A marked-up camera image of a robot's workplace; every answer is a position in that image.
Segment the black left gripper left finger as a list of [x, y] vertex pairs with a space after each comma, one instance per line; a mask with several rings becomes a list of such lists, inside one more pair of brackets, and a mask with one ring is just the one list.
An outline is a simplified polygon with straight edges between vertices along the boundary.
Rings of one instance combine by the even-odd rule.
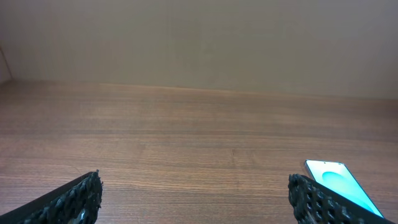
[[99, 172], [75, 180], [1, 215], [2, 224], [95, 223], [101, 208], [103, 183]]

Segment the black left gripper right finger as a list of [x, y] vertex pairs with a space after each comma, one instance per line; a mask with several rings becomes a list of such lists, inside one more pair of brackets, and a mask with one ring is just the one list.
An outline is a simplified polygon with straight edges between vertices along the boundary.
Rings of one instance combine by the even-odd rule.
[[305, 175], [289, 175], [289, 202], [298, 223], [394, 224]]

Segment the Galaxy S25 smartphone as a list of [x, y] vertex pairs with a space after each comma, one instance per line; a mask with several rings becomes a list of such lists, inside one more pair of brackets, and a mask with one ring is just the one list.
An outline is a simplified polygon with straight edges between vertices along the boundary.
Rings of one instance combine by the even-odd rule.
[[384, 218], [344, 163], [307, 159], [304, 164], [306, 170], [316, 182]]

